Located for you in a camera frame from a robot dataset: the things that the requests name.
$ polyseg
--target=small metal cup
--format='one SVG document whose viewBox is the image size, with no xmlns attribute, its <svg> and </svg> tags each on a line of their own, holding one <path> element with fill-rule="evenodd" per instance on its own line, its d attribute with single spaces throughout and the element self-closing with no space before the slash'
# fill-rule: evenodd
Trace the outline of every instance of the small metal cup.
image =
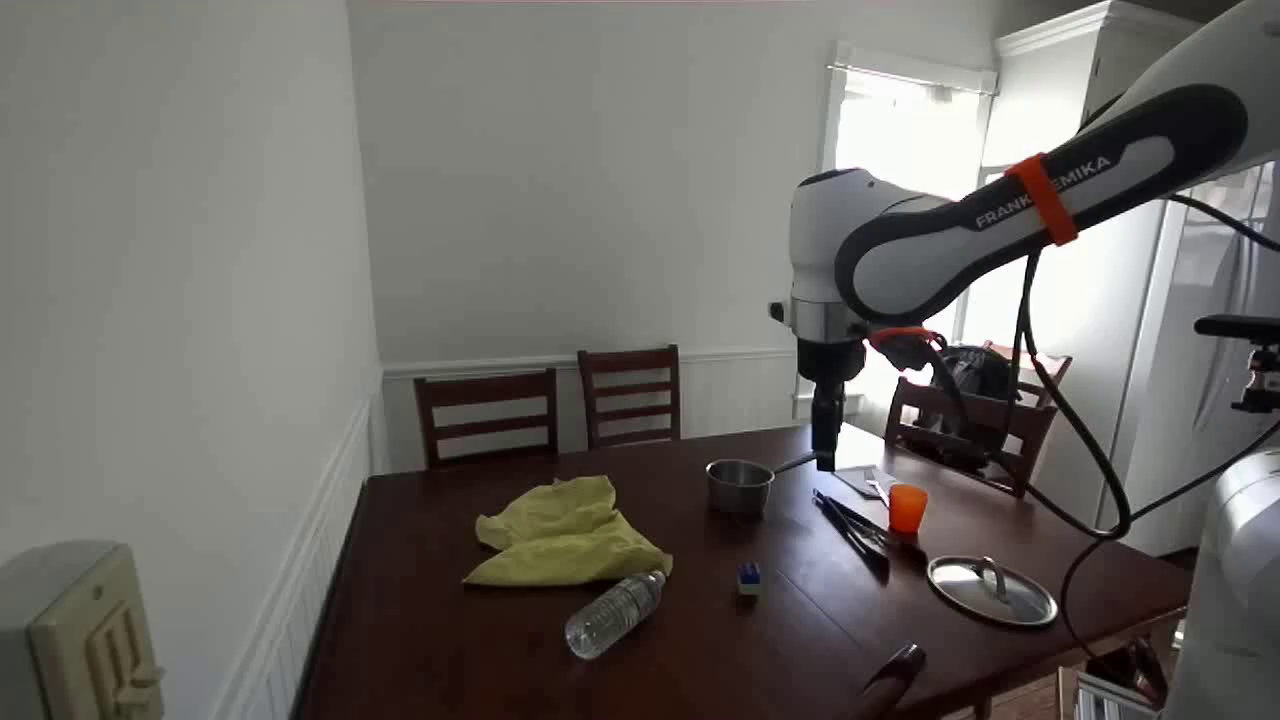
<svg viewBox="0 0 1280 720">
<path fill-rule="evenodd" d="M 707 474 L 707 509 L 723 514 L 765 514 L 778 470 L 750 458 L 714 458 Z"/>
</svg>

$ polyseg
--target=wooden table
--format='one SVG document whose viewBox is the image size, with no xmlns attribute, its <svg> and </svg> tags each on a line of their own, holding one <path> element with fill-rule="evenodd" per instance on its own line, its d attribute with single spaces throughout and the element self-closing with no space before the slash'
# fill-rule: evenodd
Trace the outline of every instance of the wooden table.
<svg viewBox="0 0 1280 720">
<path fill-rule="evenodd" d="M 811 509 L 811 486 L 884 520 L 811 463 L 778 482 L 762 523 L 707 514 L 701 468 L 718 454 L 788 463 L 804 429 L 560 454 L 523 468 L 369 481 L 331 578 L 295 717 L 851 717 L 859 685 L 908 639 L 930 669 L 902 717 L 942 717 L 1080 658 L 1067 626 L 1016 633 L 943 605 L 921 566 L 880 584 Z M 841 463 L 878 463 L 884 443 L 846 430 Z M 998 555 L 1061 587 L 1085 536 L 930 458 L 884 454 L 934 492 L 925 553 Z M 626 514 L 676 555 L 659 610 L 595 662 L 563 646 L 563 619 L 599 587 L 484 593 L 462 576 L 484 559 L 480 512 L 551 474 L 608 470 Z M 765 596 L 738 598 L 738 566 L 765 566 Z M 1067 598 L 1093 646 L 1173 619 L 1187 572 L 1108 543 Z"/>
</svg>

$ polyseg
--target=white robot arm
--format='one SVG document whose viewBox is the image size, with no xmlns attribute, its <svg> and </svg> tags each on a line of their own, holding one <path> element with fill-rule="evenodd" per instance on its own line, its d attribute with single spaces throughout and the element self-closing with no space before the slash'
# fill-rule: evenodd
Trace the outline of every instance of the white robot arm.
<svg viewBox="0 0 1280 720">
<path fill-rule="evenodd" d="M 846 380 L 878 328 L 925 322 L 977 275 L 1063 242 L 1077 229 L 1232 172 L 1280 149 L 1280 0 L 1246 0 L 1148 68 L 1077 138 L 1016 162 L 966 198 L 935 198 L 868 172 L 826 172 L 792 205 L 797 330 L 815 380 L 811 453 L 834 468 Z"/>
</svg>

